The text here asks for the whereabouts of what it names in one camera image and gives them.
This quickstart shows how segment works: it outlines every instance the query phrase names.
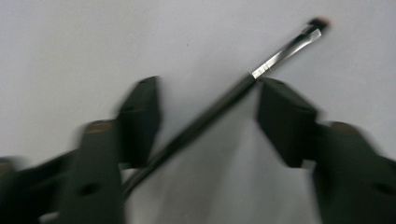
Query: brush tip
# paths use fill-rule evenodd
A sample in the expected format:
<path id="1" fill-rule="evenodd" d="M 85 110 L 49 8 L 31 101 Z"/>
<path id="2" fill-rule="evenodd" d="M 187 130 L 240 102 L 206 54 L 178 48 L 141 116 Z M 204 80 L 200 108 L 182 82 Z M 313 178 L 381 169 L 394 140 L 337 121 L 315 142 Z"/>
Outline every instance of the brush tip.
<path id="1" fill-rule="evenodd" d="M 316 17 L 309 22 L 309 24 L 317 26 L 318 29 L 323 32 L 327 27 L 330 26 L 330 21 L 323 17 Z"/>

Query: silver ferrule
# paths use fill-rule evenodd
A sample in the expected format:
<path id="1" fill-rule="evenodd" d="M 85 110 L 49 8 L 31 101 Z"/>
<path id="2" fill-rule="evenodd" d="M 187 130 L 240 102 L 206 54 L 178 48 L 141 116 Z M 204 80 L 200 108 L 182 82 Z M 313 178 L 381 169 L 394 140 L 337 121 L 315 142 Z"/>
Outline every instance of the silver ferrule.
<path id="1" fill-rule="evenodd" d="M 321 31 L 314 25 L 309 25 L 297 37 L 283 47 L 278 53 L 254 70 L 251 75 L 256 79 L 264 77 L 264 73 L 272 71 L 277 65 L 284 62 L 291 55 L 303 49 L 305 46 L 313 43 L 321 37 Z"/>

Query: white background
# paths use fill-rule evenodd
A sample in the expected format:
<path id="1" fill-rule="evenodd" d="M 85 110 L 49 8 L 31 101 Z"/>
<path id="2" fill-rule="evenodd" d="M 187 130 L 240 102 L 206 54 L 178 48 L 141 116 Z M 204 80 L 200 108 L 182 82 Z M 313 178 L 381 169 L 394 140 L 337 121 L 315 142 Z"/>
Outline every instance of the white background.
<path id="1" fill-rule="evenodd" d="M 0 156 L 26 166 L 77 145 L 136 83 L 162 77 L 156 148 L 316 16 L 332 29 L 275 72 L 396 159 L 395 1 L 0 2 Z M 320 223 L 310 172 L 254 121 L 258 90 L 141 185 L 130 223 Z"/>

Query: table surface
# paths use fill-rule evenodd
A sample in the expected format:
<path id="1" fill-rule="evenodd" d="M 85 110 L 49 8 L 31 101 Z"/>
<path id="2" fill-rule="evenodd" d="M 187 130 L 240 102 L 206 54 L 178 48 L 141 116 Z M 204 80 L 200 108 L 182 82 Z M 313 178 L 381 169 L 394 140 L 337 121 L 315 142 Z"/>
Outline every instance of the table surface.
<path id="1" fill-rule="evenodd" d="M 1 1 L 0 156 L 39 164 L 160 76 L 164 145 L 316 16 L 322 39 L 279 67 L 322 110 L 396 158 L 395 1 Z M 126 206 L 130 223 L 320 223 L 310 171 L 286 168 L 254 121 L 258 90 Z"/>

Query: white surface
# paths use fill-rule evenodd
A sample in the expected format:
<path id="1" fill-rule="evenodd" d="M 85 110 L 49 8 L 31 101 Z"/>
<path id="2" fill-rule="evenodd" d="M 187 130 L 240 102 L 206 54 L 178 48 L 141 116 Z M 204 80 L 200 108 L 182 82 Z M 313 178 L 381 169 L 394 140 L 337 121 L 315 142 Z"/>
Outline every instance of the white surface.
<path id="1" fill-rule="evenodd" d="M 0 156 L 29 165 L 76 146 L 139 79 L 161 76 L 158 146 L 317 15 L 326 36 L 276 71 L 395 159 L 394 1 L 1 1 Z M 257 90 L 137 189 L 132 223 L 319 223 L 309 172 L 277 160 Z"/>

